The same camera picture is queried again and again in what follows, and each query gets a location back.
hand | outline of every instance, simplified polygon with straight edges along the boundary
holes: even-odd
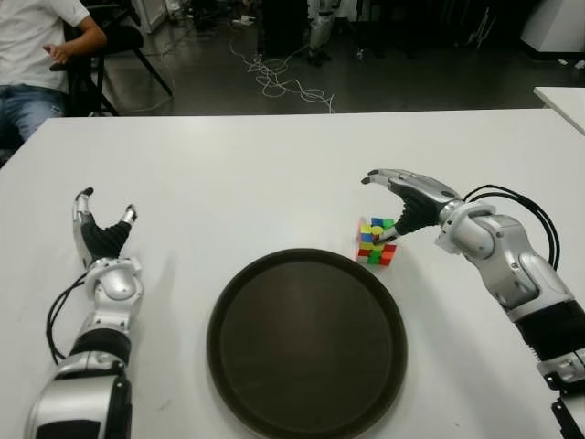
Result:
[[[54,44],[46,44],[43,49],[49,54],[51,58],[58,64],[67,64],[69,55],[62,46],[55,46]]]

tabletop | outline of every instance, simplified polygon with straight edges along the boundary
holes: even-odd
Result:
[[[207,323],[228,281],[287,248],[353,257],[360,217],[396,218],[399,198],[360,179],[377,167],[434,176],[461,193],[485,183],[524,193],[554,220],[559,273],[581,302],[582,135],[550,109],[250,117],[50,120],[0,171],[0,437],[21,437],[54,370],[48,307],[81,273],[71,235],[76,193],[94,186],[102,225],[139,212],[123,256],[144,268],[133,328],[133,437],[255,437],[217,396]],[[535,219],[507,200],[548,249]],[[371,270],[405,322],[409,365],[393,408],[366,438],[560,437],[550,391],[515,327],[437,228],[402,238]],[[73,294],[56,324],[68,348],[90,303]]]
[[[536,87],[534,93],[585,134],[585,88]]]

colorful cube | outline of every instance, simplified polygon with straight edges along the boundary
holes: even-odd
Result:
[[[357,238],[359,250],[356,261],[370,265],[389,266],[396,254],[396,245],[374,244],[374,241],[385,230],[394,227],[393,219],[372,218],[370,223],[361,223],[358,227]]]

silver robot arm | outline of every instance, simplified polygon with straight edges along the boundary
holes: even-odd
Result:
[[[495,208],[466,203],[439,181],[399,169],[371,171],[405,203],[395,227],[379,241],[438,225],[436,243],[461,253],[479,270],[489,293],[536,352],[538,371],[559,397],[552,404],[565,439],[585,436],[585,313],[553,268],[531,247],[522,225]]]
[[[120,258],[136,220],[134,206],[108,229],[95,224],[88,200],[79,193],[73,205],[73,235],[94,309],[73,349],[34,404],[26,439],[122,439],[130,437],[132,386],[126,378],[130,329],[140,310],[143,286],[135,259]]]

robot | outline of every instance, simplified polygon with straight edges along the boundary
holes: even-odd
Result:
[[[319,10],[311,23],[308,60],[310,64],[321,67],[323,61],[331,60],[324,51],[324,47],[331,37],[341,0],[318,0],[318,2]]]
[[[399,221],[378,243],[439,225],[437,244],[475,265],[489,293],[537,354],[546,384],[559,392],[552,411],[562,436],[584,439],[585,313],[553,267],[532,249],[524,227],[495,214],[493,206],[465,202],[443,183],[409,171],[373,170],[362,183],[383,185],[404,200]],[[130,437],[132,392],[125,370],[143,288],[138,262],[119,254],[136,211],[129,206],[118,224],[102,230],[88,208],[91,193],[87,189],[77,196],[73,224],[95,309],[35,403],[26,439]]]
[[[436,243],[461,253],[537,354],[565,439],[585,436],[585,313],[558,274],[528,242],[524,227],[493,206],[466,203],[450,187],[400,169],[377,169],[363,184],[386,186],[404,201],[396,225],[379,236],[390,242],[427,226],[441,227]]]
[[[34,404],[26,439],[130,437],[132,386],[126,368],[130,330],[140,310],[143,286],[139,263],[120,258],[120,251],[137,215],[135,207],[128,206],[120,222],[103,230],[89,210],[92,193],[88,188],[75,198],[73,235],[87,270],[85,286],[94,309]]]

